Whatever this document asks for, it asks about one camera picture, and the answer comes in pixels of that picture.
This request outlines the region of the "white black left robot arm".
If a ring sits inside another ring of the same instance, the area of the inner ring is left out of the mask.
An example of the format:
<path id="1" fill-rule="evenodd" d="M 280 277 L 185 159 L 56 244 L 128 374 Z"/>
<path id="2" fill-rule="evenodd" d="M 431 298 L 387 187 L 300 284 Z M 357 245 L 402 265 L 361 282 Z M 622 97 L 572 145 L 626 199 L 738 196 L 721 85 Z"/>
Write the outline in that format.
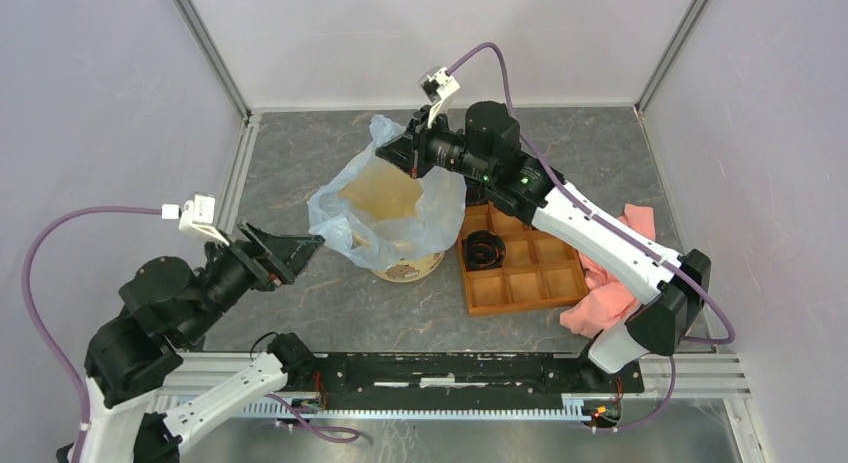
<path id="1" fill-rule="evenodd" d="M 119 291 L 119 314 L 91 338 L 84 362 L 89 414 L 60 462 L 176 462 L 250 402 L 306 388 L 314 357 L 294 334 L 277 336 L 235 375 L 188 405 L 153 412 L 166 378 L 240 298 L 292 284 L 323 246 L 318 235 L 276 235 L 250 223 L 241 239 L 204 245 L 206 262 L 174 256 L 145 263 Z"/>

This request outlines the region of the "yellow capybara trash bin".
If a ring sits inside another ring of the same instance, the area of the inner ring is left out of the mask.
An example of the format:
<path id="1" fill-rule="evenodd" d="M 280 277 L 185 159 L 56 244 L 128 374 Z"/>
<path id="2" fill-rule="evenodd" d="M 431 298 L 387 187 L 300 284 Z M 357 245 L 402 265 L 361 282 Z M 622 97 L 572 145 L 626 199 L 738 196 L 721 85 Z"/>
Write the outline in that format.
<path id="1" fill-rule="evenodd" d="M 410 223 L 417 216 L 416 203 L 423 195 L 417 181 L 395 166 L 374 159 L 366 163 L 358 176 L 347 183 L 338 195 L 350 204 L 352 213 L 374 234 L 370 237 L 356 233 L 353 236 L 354 249 L 370 249 L 375 246 L 377 238 L 388 240 L 400 251 L 414 249 L 412 240 L 397 226 Z M 442 252 L 418 259 L 398 257 L 392 265 L 375 270 L 374 275 L 392 283 L 411 283 L 433 272 L 443 258 Z"/>

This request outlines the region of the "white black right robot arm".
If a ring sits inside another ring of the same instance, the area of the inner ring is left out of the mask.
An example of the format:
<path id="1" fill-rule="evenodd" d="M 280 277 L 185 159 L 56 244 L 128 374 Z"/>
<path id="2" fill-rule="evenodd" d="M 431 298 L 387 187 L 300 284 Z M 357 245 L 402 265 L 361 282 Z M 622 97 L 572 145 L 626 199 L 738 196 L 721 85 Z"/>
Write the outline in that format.
<path id="1" fill-rule="evenodd" d="M 594 336 L 577 365 L 585 388 L 606 389 L 645 355 L 674 354 L 706 302 L 709 258 L 696 250 L 682 255 L 642 236 L 522 147 L 520 124 L 507 105 L 482 101 L 466 111 L 460 131 L 424 106 L 376 154 L 412 178 L 441 168 L 481 183 L 500 212 L 559 238 L 625 285 L 639 306 Z"/>

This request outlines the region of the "light blue plastic trash bag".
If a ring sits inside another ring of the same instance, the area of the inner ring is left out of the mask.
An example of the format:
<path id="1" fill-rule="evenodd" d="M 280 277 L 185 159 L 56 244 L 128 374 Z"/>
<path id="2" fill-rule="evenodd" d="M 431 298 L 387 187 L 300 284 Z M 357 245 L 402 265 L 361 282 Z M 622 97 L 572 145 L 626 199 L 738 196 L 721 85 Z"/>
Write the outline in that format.
<path id="1" fill-rule="evenodd" d="M 436 167 L 413 179 L 377 156 L 403 130 L 383 115 L 374 116 L 371 142 L 307 204 L 309 232 L 373 272 L 445 252 L 465 217 L 461 175 Z"/>

